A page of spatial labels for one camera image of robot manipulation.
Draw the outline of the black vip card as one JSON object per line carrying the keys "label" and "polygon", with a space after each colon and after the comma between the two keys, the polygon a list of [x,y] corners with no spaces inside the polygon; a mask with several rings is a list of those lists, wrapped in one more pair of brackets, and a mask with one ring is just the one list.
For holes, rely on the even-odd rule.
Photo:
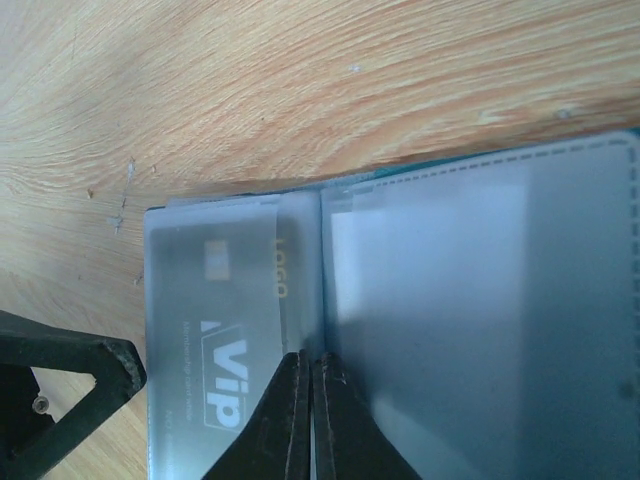
{"label": "black vip card", "polygon": [[202,477],[283,355],[316,349],[320,253],[318,226],[290,217],[147,235],[151,478]]}

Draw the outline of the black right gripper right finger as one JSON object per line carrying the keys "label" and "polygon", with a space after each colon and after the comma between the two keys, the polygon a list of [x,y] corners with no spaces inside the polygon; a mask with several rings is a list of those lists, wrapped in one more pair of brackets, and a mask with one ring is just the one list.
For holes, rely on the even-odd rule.
{"label": "black right gripper right finger", "polygon": [[360,398],[341,358],[312,367],[316,476],[319,479],[417,479]]}

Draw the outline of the teal leather card holder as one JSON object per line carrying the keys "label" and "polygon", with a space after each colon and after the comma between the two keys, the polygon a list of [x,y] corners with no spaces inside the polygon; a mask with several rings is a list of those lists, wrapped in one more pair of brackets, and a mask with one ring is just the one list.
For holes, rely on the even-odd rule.
{"label": "teal leather card holder", "polygon": [[443,479],[639,475],[639,134],[615,131],[149,209],[320,235],[319,357]]}

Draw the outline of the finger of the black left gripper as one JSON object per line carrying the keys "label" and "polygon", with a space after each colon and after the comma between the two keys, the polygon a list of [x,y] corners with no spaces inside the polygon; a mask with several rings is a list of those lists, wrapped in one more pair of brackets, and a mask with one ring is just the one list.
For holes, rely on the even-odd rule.
{"label": "finger of the black left gripper", "polygon": [[145,385],[125,339],[1,314],[1,476],[40,479]]}

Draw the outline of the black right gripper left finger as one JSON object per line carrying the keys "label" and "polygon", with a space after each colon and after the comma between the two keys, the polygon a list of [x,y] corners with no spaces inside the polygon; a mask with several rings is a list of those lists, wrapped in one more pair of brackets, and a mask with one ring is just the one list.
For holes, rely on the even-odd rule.
{"label": "black right gripper left finger", "polygon": [[311,372],[307,352],[282,358],[246,426],[206,479],[308,479]]}

